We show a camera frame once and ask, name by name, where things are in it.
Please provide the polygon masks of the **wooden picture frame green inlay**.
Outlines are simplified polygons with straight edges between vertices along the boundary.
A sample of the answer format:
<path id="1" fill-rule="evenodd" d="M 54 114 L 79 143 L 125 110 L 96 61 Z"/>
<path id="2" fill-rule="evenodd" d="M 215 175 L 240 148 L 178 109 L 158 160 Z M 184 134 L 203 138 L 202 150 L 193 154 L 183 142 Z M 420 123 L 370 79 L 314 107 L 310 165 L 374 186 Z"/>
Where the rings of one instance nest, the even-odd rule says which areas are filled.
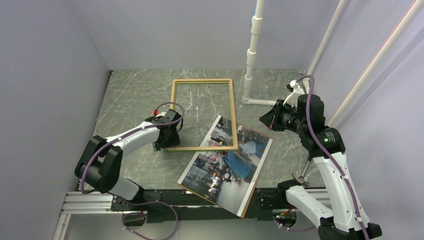
<path id="1" fill-rule="evenodd" d="M 234 86 L 231 78 L 173 79 L 171 109 L 183 115 L 178 133 L 180 145 L 166 149 L 169 153 L 228 151 L 237 148 L 237 125 Z M 210 143 L 212 132 L 221 117 L 224 122 L 223 143 Z"/>

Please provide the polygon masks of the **printed photo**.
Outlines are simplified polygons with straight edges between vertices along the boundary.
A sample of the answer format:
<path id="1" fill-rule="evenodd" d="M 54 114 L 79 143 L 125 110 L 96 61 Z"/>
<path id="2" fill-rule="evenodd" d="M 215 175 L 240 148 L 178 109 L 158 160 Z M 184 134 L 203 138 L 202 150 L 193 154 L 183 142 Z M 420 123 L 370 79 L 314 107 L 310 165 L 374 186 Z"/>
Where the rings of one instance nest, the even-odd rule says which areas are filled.
<path id="1" fill-rule="evenodd" d="M 236 134 L 234 150 L 195 152 L 177 183 L 244 218 L 273 139 L 239 124 Z"/>

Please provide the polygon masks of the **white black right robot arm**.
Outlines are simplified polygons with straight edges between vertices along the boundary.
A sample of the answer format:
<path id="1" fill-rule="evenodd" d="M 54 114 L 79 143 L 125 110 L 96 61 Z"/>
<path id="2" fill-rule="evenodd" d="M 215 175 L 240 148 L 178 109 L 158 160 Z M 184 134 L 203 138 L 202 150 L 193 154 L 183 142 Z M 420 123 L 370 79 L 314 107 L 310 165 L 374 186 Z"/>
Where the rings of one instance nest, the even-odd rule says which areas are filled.
<path id="1" fill-rule="evenodd" d="M 290 205 L 315 226 L 321 240 L 371 240 L 383 235 L 380 225 L 365 213 L 350 178 L 346 147 L 339 131 L 325 124 L 325 104 L 315 94 L 302 94 L 297 105 L 279 99 L 259 121 L 275 132 L 296 133 L 309 158 L 317 166 L 331 208 L 311 196 L 299 179 L 277 185 L 276 203 Z"/>

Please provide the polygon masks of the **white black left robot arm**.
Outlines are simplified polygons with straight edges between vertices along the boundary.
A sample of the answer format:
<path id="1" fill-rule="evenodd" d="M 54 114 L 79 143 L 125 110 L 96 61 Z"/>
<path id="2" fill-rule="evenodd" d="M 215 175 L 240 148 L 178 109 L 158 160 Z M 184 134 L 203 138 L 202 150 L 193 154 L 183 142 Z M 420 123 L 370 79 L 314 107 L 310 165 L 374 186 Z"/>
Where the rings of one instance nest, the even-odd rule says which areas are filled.
<path id="1" fill-rule="evenodd" d="M 116 136 L 93 136 L 74 170 L 75 176 L 81 180 L 80 186 L 88 184 L 100 193 L 121 197 L 131 210 L 139 209 L 146 201 L 145 190 L 120 175 L 122 160 L 148 144 L 152 145 L 154 151 L 180 145 L 182 124 L 183 116 L 169 109 Z"/>

